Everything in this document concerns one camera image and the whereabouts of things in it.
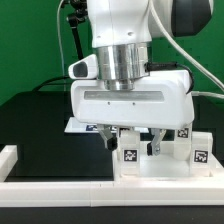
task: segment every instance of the black cable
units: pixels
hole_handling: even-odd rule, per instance
[[[71,85],[71,84],[72,83],[47,83],[47,84],[44,84],[42,86],[39,86],[38,90],[40,90],[44,86],[64,86],[64,85]]]
[[[43,86],[48,85],[50,82],[65,80],[65,79],[69,79],[69,78],[70,78],[69,76],[60,76],[60,77],[55,77],[55,78],[52,78],[52,79],[48,79],[48,80],[44,81],[43,83],[41,83],[40,85],[36,86],[32,91],[38,91]]]
[[[177,62],[167,62],[167,63],[155,63],[155,62],[147,62],[145,64],[145,72],[151,72],[151,71],[161,71],[161,70],[173,70],[176,68],[184,68],[188,71],[189,76],[191,78],[191,85],[186,92],[186,94],[190,93],[194,88],[194,76],[192,71],[185,65],[179,64]]]

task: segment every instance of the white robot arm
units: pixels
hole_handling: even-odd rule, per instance
[[[150,1],[174,36],[195,35],[213,12],[213,0],[87,0],[95,54],[71,65],[69,74],[80,79],[77,68],[84,68],[86,79],[97,80],[74,82],[72,106],[80,122],[98,124],[106,148],[112,135],[105,125],[152,128],[161,140],[162,130],[183,129],[194,119],[188,72],[146,69],[152,38],[162,35]]]

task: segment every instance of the green backdrop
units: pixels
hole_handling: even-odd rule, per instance
[[[212,21],[195,37],[177,42],[212,73],[224,81],[224,1],[214,0]],[[41,82],[62,75],[56,30],[59,0],[0,1],[0,104],[16,93],[32,90]],[[61,11],[65,67],[77,60],[66,15]],[[85,56],[91,54],[91,29],[79,26]],[[153,42],[154,61],[178,61],[189,65],[196,77],[195,90],[220,92],[207,78],[181,57],[164,38]],[[59,87],[45,87],[55,90]]]

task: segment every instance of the black table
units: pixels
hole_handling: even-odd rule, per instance
[[[224,160],[224,110],[194,98],[194,130],[211,131],[213,153]],[[69,93],[24,92],[0,107],[0,144],[18,145],[15,181],[113,180],[111,152],[99,134],[65,134]],[[0,223],[223,223],[224,206],[0,208]]]

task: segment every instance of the metal cylinder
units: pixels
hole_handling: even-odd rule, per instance
[[[98,79],[108,90],[132,90],[134,80],[148,75],[144,64],[149,61],[149,43],[100,47],[95,49],[99,65]]]

